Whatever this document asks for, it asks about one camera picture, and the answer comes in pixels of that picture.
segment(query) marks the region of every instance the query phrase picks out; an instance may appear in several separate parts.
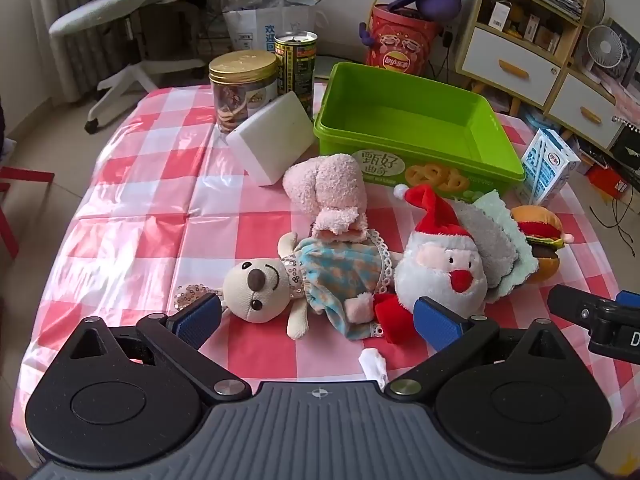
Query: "red bucket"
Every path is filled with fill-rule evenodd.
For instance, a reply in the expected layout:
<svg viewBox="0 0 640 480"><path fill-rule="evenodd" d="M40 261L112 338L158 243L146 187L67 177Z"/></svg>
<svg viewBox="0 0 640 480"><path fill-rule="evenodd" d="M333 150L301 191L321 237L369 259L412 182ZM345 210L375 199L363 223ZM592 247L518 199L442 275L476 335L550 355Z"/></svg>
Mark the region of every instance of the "red bucket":
<svg viewBox="0 0 640 480"><path fill-rule="evenodd" d="M369 31L376 43L370 47L366 63L395 72L422 75L431 52L431 42L442 26L414 18L417 11L407 7L396 12L386 10L386 5L373 8Z"/></svg>

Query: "cabinet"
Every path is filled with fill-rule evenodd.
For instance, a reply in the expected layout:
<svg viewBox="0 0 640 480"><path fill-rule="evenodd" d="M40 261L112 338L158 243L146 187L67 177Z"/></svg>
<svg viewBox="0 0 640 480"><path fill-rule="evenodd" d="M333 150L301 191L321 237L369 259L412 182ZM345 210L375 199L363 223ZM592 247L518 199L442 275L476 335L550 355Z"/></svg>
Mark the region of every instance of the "cabinet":
<svg viewBox="0 0 640 480"><path fill-rule="evenodd" d="M504 90L518 103L527 102L601 148L609 148L620 130L612 121L615 99L572 66L586 12L576 20L544 0L506 0L544 16L561 31L558 47L548 52L512 32L489 27L487 1L474 0L463 16L466 28L455 46L456 71ZM589 0L582 1L586 8Z"/></svg>
<svg viewBox="0 0 640 480"><path fill-rule="evenodd" d="M539 106L560 73L559 66L482 28L473 33L462 70Z"/></svg>

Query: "santa hat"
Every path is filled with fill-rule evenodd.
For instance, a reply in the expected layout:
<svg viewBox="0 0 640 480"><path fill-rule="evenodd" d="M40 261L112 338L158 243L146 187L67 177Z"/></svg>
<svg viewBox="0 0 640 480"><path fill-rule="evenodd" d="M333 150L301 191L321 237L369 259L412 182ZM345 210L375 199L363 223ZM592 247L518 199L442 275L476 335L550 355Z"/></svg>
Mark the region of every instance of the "santa hat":
<svg viewBox="0 0 640 480"><path fill-rule="evenodd" d="M446 249L478 250L469 232L460 226L453 208L428 184L411 189L399 184L394 188L394 195L426 211L409 237L407 249L430 242Z"/></svg>

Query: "red chair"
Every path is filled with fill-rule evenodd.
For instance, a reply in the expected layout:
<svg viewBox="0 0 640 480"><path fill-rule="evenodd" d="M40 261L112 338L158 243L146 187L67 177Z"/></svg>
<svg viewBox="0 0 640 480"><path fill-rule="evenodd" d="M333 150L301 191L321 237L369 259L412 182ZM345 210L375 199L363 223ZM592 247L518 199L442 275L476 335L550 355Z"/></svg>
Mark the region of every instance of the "red chair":
<svg viewBox="0 0 640 480"><path fill-rule="evenodd" d="M18 170L17 168L8 168L3 166L0 168L0 178L8 178L11 180L30 180L33 182L47 182L51 184L53 182L53 173L47 171L33 171L33 170ZM0 192L9 191L11 184L9 182L0 182ZM15 239L11 226L6 220L6 216L2 210L0 210L0 237L6 245L9 254L12 259L18 255L18 240Z"/></svg>

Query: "white drawer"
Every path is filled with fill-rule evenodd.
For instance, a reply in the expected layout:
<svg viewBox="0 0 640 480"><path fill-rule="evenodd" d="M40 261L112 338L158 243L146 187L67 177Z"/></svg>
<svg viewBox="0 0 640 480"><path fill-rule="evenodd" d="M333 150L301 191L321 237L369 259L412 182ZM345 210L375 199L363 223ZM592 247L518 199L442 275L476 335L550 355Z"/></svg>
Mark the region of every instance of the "white drawer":
<svg viewBox="0 0 640 480"><path fill-rule="evenodd" d="M560 67L482 28L474 30L462 70L543 105Z"/></svg>
<svg viewBox="0 0 640 480"><path fill-rule="evenodd" d="M571 74L562 83L549 110L550 115L603 148L609 147L620 129L620 125L612 120L615 113L615 105Z"/></svg>

